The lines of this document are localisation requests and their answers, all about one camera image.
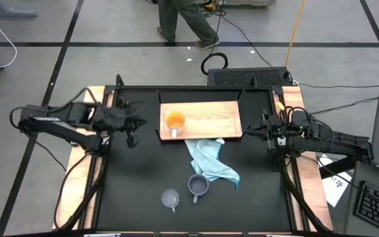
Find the yellow and white mug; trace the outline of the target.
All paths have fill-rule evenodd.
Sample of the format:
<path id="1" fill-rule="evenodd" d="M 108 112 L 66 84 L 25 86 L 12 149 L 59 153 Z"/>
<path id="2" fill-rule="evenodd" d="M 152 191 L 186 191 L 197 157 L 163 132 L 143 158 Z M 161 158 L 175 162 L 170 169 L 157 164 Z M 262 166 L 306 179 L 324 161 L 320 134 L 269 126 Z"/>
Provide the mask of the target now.
<path id="1" fill-rule="evenodd" d="M 166 125 L 172 139 L 176 139 L 184 130 L 186 118 L 183 113 L 173 111 L 166 116 Z"/>

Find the grey desk foot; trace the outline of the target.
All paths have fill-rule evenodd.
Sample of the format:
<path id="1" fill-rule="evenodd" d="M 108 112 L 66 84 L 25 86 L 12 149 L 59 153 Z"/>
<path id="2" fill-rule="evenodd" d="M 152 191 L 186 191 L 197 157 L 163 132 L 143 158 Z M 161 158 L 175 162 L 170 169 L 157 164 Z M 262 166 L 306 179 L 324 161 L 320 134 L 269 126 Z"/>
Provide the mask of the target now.
<path id="1" fill-rule="evenodd" d="M 37 18 L 38 14 L 32 10 L 18 10 L 5 6 L 0 0 L 0 17 L 28 17 Z"/>

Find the light blue cloth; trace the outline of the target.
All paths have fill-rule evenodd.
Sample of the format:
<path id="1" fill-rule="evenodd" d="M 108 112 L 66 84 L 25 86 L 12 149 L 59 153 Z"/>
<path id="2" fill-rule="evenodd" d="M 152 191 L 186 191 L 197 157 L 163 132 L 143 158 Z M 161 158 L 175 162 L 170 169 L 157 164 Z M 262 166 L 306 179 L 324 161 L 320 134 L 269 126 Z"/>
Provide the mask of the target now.
<path id="1" fill-rule="evenodd" d="M 239 188 L 240 175 L 219 160 L 221 148 L 225 144 L 222 138 L 184 140 L 184 142 L 192 157 L 190 165 L 195 174 L 202 174 L 209 182 L 225 179 L 234 183 L 235 189 Z"/>

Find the grey mug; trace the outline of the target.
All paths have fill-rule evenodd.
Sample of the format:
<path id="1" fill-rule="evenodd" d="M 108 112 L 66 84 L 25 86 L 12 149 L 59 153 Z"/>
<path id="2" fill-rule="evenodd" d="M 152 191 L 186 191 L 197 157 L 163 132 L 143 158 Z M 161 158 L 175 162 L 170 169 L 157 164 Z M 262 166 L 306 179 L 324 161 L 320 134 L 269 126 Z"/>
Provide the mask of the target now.
<path id="1" fill-rule="evenodd" d="M 194 174 L 188 180 L 188 189 L 193 195 L 193 204 L 209 189 L 209 181 L 202 174 Z"/>

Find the white paper sheet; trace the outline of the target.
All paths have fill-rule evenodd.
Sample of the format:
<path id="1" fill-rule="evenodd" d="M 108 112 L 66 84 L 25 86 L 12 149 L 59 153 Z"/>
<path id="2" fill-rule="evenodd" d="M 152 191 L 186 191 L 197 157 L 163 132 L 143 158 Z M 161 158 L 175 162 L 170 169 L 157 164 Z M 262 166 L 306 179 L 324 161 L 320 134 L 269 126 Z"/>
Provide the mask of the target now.
<path id="1" fill-rule="evenodd" d="M 346 172 L 341 172 L 336 176 L 322 179 L 322 185 L 328 204 L 332 207 L 337 205 L 342 194 L 349 186 L 351 179 L 351 175 Z"/>

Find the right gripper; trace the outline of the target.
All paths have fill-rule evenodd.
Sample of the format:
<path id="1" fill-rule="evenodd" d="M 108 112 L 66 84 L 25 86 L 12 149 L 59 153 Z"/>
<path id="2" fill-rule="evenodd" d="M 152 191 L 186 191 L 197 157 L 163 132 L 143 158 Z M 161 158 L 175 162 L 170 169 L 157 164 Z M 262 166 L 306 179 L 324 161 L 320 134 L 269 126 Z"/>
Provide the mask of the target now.
<path id="1" fill-rule="evenodd" d="M 287 124 L 280 124 L 280 119 L 277 117 L 277 120 L 275 120 L 275 118 L 274 115 L 269 115 L 267 111 L 263 111 L 261 114 L 262 125 L 249 125 L 243 133 L 245 135 L 263 139 L 267 142 L 268 151 L 274 151 L 276 148 L 275 145 L 272 145 L 271 140 L 275 138 L 288 138 L 296 135 L 295 130 L 292 130 Z"/>

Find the wooden table side board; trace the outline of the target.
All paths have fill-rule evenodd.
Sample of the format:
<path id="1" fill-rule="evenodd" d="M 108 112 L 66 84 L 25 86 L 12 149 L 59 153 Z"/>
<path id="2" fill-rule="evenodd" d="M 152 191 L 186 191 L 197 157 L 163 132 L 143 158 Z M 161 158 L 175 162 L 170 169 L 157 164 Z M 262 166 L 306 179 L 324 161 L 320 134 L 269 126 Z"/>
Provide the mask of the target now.
<path id="1" fill-rule="evenodd" d="M 90 86 L 89 89 L 94 94 L 95 99 L 102 102 L 105 87 Z M 70 152 L 67 171 L 69 171 L 72 166 L 75 165 L 84 155 L 85 151 L 79 145 L 73 147 Z M 71 171 L 71 173 L 69 173 L 64 185 L 62 186 L 63 191 L 57 207 L 57 214 L 55 215 L 59 227 L 67 222 L 85 195 L 88 193 L 92 184 L 96 181 L 101 168 L 101 162 L 101 157 L 92 157 L 87 155 L 84 160 L 81 161 L 80 164 L 78 164 Z M 92 227 L 92 222 L 95 218 L 96 197 L 97 192 L 91 198 L 86 210 L 82 213 L 83 215 L 73 226 L 73 230 Z"/>
<path id="2" fill-rule="evenodd" d="M 284 86 L 282 90 L 286 106 L 304 107 L 300 87 Z M 333 230 L 319 167 L 316 163 L 316 153 L 303 152 L 302 156 L 296 160 L 305 201 L 323 225 Z"/>

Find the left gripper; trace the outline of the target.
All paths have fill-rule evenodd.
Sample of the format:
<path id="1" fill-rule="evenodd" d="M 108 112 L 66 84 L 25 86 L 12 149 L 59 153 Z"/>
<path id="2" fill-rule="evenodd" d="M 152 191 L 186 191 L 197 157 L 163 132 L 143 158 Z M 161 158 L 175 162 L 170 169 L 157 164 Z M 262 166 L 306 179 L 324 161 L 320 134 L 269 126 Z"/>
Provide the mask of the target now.
<path id="1" fill-rule="evenodd" d="M 92 117 L 92 130 L 96 132 L 126 131 L 128 148 L 139 144 L 139 138 L 134 131 L 147 121 L 139 116 L 143 105 L 127 105 L 122 108 L 97 106 Z"/>

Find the black keyboard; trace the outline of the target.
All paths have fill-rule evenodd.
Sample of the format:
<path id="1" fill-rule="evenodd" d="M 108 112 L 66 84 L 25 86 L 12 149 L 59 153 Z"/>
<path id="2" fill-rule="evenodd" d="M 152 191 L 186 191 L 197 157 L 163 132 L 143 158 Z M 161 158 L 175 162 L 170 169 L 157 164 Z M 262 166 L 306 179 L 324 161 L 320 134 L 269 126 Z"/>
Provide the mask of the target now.
<path id="1" fill-rule="evenodd" d="M 360 181 L 353 214 L 379 229 L 379 186 Z"/>

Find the clear plastic cup with handle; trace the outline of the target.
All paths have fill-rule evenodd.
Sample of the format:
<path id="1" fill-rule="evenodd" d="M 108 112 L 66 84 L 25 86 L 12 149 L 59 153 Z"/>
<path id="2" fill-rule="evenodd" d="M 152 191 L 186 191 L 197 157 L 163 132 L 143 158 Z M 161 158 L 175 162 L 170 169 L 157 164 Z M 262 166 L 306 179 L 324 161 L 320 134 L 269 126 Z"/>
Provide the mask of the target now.
<path id="1" fill-rule="evenodd" d="M 176 207 L 179 204 L 179 194 L 175 189 L 166 189 L 161 195 L 161 201 L 163 205 L 170 208 L 173 213 L 176 212 Z"/>

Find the wooden shelf with black frame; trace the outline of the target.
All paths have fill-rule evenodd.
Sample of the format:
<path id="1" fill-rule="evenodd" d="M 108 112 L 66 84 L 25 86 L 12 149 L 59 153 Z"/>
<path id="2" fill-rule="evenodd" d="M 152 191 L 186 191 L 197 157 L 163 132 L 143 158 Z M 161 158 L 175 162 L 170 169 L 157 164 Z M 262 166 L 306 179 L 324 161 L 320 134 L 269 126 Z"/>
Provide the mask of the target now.
<path id="1" fill-rule="evenodd" d="M 171 88 L 155 90 L 149 97 L 153 126 L 162 143 L 211 138 L 238 139 L 242 136 L 239 98 L 241 90 L 212 88 Z M 166 116 L 184 114 L 184 130 L 172 139 Z"/>

